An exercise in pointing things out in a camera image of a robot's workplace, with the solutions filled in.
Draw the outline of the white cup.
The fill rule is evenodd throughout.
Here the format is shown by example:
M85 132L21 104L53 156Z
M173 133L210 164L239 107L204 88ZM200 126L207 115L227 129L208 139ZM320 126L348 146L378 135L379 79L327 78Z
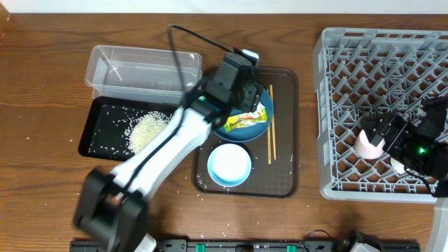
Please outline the white cup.
M405 174L405 166L400 163L399 161L393 159L392 157L390 157L390 163L391 163L391 167L392 169L399 175Z

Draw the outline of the pink cup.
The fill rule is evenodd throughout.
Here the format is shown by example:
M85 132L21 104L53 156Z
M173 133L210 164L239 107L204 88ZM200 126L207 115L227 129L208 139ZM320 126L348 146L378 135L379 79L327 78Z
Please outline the pink cup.
M361 158L373 160L383 155L383 147L385 143L385 140L382 140L377 146L372 145L368 141L365 131L361 130L356 138L354 150Z

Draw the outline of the light blue bowl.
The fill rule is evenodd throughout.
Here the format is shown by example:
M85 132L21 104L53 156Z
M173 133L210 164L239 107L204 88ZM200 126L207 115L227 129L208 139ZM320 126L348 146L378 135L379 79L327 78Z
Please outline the light blue bowl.
M206 166L212 180L226 188L241 185L247 180L253 168L249 153L240 145L233 143L215 148Z

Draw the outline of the yellow green snack wrapper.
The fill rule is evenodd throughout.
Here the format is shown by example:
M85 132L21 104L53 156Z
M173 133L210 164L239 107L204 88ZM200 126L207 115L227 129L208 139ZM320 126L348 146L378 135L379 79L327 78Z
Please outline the yellow green snack wrapper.
M231 132L232 130L247 128L265 122L267 122L267 112L265 107L259 103L255 112L231 115L223 127L226 132Z

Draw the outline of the dark blue plate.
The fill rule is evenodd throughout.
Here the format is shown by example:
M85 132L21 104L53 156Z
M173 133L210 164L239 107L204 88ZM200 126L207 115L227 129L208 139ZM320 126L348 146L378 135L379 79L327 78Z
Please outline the dark blue plate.
M265 110L267 112L266 122L259 122L253 126L234 129L230 132L226 132L224 127L221 127L220 129L215 131L215 134L224 140L237 143L252 141L263 135L266 132L267 128L270 126L272 118L274 116L274 105L268 91L264 90L262 92L260 103L265 107Z

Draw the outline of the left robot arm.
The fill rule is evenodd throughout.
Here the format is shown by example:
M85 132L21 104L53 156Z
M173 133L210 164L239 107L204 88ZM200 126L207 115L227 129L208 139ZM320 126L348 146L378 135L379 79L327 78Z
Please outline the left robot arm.
M184 94L171 121L136 155L108 174L93 169L85 178L73 217L76 228L106 251L154 251L148 233L148 204L162 182L232 110L254 112L263 87L257 82L258 54L235 49L216 73Z

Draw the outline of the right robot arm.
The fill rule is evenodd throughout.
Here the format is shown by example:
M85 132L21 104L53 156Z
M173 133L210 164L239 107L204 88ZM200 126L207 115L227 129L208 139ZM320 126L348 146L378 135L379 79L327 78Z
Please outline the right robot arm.
M421 123L414 125L394 112L364 116L360 125L368 142L404 165L405 172L420 179L430 176L438 181L435 192L433 227L427 251L447 250L447 144L437 140L445 130L447 98L433 97L421 100Z

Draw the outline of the pile of rice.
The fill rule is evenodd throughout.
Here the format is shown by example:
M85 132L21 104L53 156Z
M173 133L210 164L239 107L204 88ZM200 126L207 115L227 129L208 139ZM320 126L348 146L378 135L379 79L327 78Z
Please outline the pile of rice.
M133 154L142 151L171 120L171 114L150 111L138 118L130 118L129 126L124 132L126 147Z

